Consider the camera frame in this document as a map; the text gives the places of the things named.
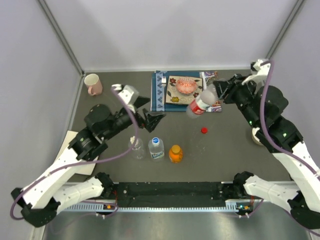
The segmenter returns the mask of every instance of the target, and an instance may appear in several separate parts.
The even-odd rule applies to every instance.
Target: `plastic bottle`
[[[149,141],[148,146],[152,160],[160,162],[165,155],[164,142],[160,138],[154,137]]]
[[[135,136],[130,138],[130,141],[128,143],[128,147],[131,147],[131,145],[135,141]],[[131,156],[134,159],[143,159],[146,156],[146,150],[144,147],[144,143],[140,138],[137,138],[134,147],[132,148],[132,151],[130,152]]]
[[[169,158],[171,162],[173,162],[174,164],[178,164],[181,162],[183,156],[184,153],[182,152],[181,147],[179,145],[173,145],[169,151]]]
[[[189,104],[186,108],[186,114],[188,117],[196,119],[218,100],[216,88],[213,84],[210,84]]]

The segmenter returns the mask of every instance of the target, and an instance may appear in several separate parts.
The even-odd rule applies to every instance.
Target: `white wall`
[[[46,0],[86,71],[248,68],[296,0]]]
[[[308,0],[274,55],[271,84],[289,101],[284,116],[302,133],[320,166],[320,1]]]
[[[10,192],[55,159],[80,76],[35,0],[1,1],[0,33],[0,239],[26,240]]]

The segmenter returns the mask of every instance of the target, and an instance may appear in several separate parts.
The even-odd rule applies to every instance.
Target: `gray table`
[[[235,73],[247,74],[247,70],[221,70],[220,78],[230,78]],[[103,94],[89,96],[84,85],[77,105],[72,126],[80,131],[86,125],[84,117],[96,104],[106,104],[112,112],[121,104],[110,92],[115,83],[133,85],[141,96],[150,97],[151,72],[108,72],[98,73]],[[208,133],[202,134],[201,128]],[[108,141],[109,148],[99,159],[115,156],[128,149],[133,126]],[[152,162],[149,153],[143,160],[127,155],[112,162],[98,164],[93,174],[106,172],[115,182],[220,182],[232,181],[236,173],[249,171],[268,181],[288,181],[285,168],[262,146],[253,143],[251,129],[235,105],[223,105],[222,112],[205,113],[197,119],[189,119],[184,112],[168,112],[157,128],[148,133],[139,131],[139,137],[148,151],[148,142],[153,137],[163,139],[165,157],[162,162]],[[168,151],[178,144],[184,152],[181,163],[171,163]],[[83,181],[86,176],[75,175],[70,180]]]

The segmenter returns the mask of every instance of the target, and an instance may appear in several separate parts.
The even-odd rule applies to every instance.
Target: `bowl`
[[[184,95],[190,95],[195,90],[197,90],[198,85],[197,85],[196,81],[190,77],[181,77],[176,82],[175,87],[179,93],[184,94]]]

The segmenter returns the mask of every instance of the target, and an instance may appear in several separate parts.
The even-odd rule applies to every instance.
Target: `mug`
[[[95,96],[102,94],[102,84],[97,74],[89,74],[84,78],[84,84],[88,88],[88,94],[90,96]]]

